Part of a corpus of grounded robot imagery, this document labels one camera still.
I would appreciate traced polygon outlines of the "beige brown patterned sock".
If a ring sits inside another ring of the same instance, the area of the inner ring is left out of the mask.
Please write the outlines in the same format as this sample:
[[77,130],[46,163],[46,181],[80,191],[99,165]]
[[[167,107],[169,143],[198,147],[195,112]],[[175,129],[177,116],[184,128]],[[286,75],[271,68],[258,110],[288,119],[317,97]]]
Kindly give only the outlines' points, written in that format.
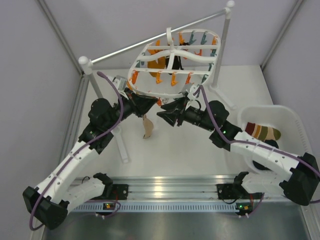
[[146,114],[142,117],[142,123],[144,127],[143,139],[148,139],[153,133],[154,124],[150,119],[148,119]]

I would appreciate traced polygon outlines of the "white clip sock hanger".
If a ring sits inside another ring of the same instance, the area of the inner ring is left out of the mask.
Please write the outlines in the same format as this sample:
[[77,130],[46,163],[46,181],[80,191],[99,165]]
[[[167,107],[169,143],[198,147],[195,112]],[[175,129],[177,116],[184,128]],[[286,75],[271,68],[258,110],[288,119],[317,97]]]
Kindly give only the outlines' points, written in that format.
[[126,86],[139,95],[177,99],[215,75],[221,39],[207,29],[185,29],[148,43],[128,71]]

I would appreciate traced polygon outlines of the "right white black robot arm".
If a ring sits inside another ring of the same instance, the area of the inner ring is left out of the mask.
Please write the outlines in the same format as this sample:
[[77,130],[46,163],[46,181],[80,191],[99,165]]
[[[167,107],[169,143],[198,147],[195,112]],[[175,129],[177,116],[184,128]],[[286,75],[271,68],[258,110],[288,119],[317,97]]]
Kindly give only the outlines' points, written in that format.
[[209,139],[218,148],[247,157],[267,169],[262,173],[240,172],[233,180],[232,191],[237,199],[249,194],[281,195],[292,202],[308,206],[320,183],[316,158],[288,153],[254,138],[230,123],[229,112],[218,100],[206,101],[205,110],[188,106],[187,98],[179,98],[161,106],[157,116],[171,126],[190,123],[211,132]]

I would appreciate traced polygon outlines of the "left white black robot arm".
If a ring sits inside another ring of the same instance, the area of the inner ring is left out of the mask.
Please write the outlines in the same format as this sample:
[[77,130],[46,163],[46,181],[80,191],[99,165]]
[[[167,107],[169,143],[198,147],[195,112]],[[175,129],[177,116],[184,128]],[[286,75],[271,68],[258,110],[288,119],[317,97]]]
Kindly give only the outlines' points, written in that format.
[[88,113],[89,124],[58,167],[36,187],[28,186],[22,193],[30,213],[29,228],[36,231],[33,220],[50,230],[63,223],[69,212],[92,199],[108,199],[113,194],[113,180],[105,173],[96,173],[83,185],[70,189],[77,175],[97,159],[113,139],[112,131],[130,115],[143,117],[157,98],[138,95],[125,89],[118,102],[110,104],[105,98],[96,99]]

